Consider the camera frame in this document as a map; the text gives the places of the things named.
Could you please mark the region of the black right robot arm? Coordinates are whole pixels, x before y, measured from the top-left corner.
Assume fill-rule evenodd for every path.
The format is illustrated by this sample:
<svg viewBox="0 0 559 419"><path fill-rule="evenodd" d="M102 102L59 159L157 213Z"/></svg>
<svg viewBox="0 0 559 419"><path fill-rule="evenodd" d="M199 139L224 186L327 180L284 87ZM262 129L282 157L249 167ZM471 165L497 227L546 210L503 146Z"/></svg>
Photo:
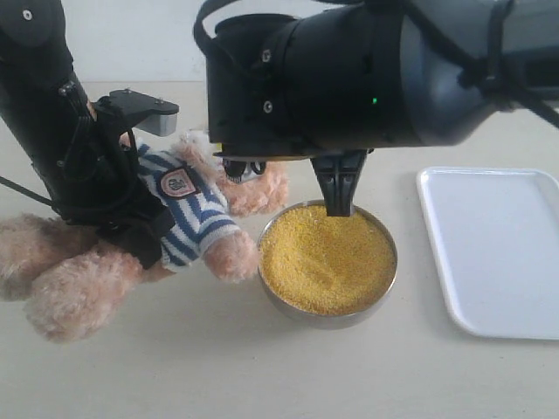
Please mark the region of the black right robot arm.
<svg viewBox="0 0 559 419"><path fill-rule="evenodd" d="M327 213L349 216L379 148L449 147L489 116L558 122L555 1L333 1L311 17L247 14L193 26L210 140L242 182L310 160Z"/></svg>

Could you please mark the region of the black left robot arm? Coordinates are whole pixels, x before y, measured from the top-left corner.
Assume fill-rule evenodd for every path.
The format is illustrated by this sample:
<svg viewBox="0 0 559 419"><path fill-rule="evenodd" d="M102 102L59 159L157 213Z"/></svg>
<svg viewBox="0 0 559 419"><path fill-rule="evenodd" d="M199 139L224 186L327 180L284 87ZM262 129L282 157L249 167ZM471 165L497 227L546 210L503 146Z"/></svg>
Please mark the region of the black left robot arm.
<svg viewBox="0 0 559 419"><path fill-rule="evenodd" d="M66 222L90 225L145 268L174 225L139 176L136 129L167 136L176 104L128 89L90 102L73 68L59 1L1 4L1 116Z"/></svg>

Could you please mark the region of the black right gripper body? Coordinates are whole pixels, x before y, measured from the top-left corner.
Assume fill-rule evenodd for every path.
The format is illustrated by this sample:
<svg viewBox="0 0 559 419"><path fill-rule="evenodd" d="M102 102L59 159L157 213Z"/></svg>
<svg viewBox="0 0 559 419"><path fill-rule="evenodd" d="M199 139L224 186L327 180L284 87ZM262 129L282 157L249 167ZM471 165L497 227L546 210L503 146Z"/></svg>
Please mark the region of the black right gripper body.
<svg viewBox="0 0 559 419"><path fill-rule="evenodd" d="M210 137L223 157L300 160L375 148L373 16L242 15L219 23L211 43Z"/></svg>

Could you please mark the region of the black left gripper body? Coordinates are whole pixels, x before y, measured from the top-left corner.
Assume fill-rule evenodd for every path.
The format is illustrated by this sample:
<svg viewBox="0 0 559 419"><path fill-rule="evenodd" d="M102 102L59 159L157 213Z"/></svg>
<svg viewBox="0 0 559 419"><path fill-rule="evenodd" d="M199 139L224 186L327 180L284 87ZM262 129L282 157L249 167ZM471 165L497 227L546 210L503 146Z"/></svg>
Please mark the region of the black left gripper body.
<svg viewBox="0 0 559 419"><path fill-rule="evenodd" d="M99 228L118 215L162 205L141 181L134 129L110 133L98 122L94 102L78 82L27 86L25 153L49 206L68 223Z"/></svg>

